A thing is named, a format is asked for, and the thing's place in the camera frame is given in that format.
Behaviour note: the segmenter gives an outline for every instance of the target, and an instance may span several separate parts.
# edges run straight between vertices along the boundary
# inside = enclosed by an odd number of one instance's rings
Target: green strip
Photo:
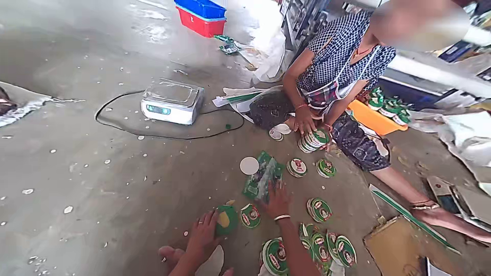
[[[390,204],[392,207],[394,207],[397,211],[399,211],[399,213],[401,213],[404,217],[406,217],[407,219],[409,219],[411,222],[413,222],[414,224],[418,225],[421,229],[425,230],[428,234],[430,234],[431,236],[433,236],[435,239],[437,239],[439,242],[443,243],[446,247],[448,247],[450,250],[454,251],[455,253],[458,253],[459,255],[461,255],[461,253],[455,249],[455,247],[453,247],[451,244],[449,244],[446,240],[442,239],[440,237],[440,235],[438,235],[436,233],[436,231],[434,231],[433,229],[429,228],[426,224],[420,222],[419,220],[417,220],[415,217],[413,217],[413,215],[408,211],[406,210],[404,207],[402,207],[401,205],[399,205],[397,202],[395,202],[392,198],[390,198],[389,196],[387,196],[386,194],[384,194],[382,191],[377,191],[377,190],[373,190],[371,189],[372,187],[377,189],[375,186],[373,185],[370,185],[370,190],[376,194],[378,197],[380,197],[383,201],[387,202],[388,204]]]

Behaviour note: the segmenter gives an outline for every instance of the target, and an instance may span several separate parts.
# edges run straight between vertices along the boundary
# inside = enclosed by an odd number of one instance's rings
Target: white round disc
[[[254,157],[246,157],[241,161],[241,171],[247,175],[257,173],[259,162]]]

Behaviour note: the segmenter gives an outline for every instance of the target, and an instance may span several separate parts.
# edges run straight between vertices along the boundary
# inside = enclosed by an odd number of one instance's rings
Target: apron
[[[350,64],[351,56],[350,58],[348,58],[348,61],[344,64],[343,68],[332,82],[322,86],[321,88],[315,89],[314,91],[311,92],[307,92],[304,89],[300,88],[302,95],[307,100],[308,106],[311,107],[312,109],[318,110],[319,116],[320,115],[324,116],[329,111],[329,109],[331,108],[332,104],[335,101],[346,98],[346,96],[350,93],[351,89],[353,89],[356,82],[360,80],[361,76],[363,76],[365,70],[367,69],[368,65],[372,62],[378,50],[379,47],[376,47],[371,52],[370,59],[368,60],[367,64],[363,68],[363,71],[358,76],[356,81],[352,82],[350,85],[346,86],[341,90],[339,90],[338,79],[343,73],[346,66]]]

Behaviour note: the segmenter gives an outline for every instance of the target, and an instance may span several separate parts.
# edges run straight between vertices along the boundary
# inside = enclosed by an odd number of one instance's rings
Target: red plastic crate
[[[185,8],[176,6],[181,17],[181,24],[205,37],[213,37],[216,34],[223,34],[223,28],[227,19],[204,19]]]

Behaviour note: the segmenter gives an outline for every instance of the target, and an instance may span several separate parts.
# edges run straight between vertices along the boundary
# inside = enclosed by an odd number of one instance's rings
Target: necklace
[[[370,47],[370,48],[368,48],[368,49],[364,50],[364,51],[363,51],[363,52],[361,52],[361,53],[358,53],[358,48],[356,48],[356,49],[355,49],[355,52],[353,53],[353,58],[356,58],[357,56],[362,55],[362,54],[364,54],[364,53],[366,53],[366,52],[368,52],[368,51],[372,50],[372,49],[373,49],[373,47],[374,47],[374,46],[372,46],[372,47]]]

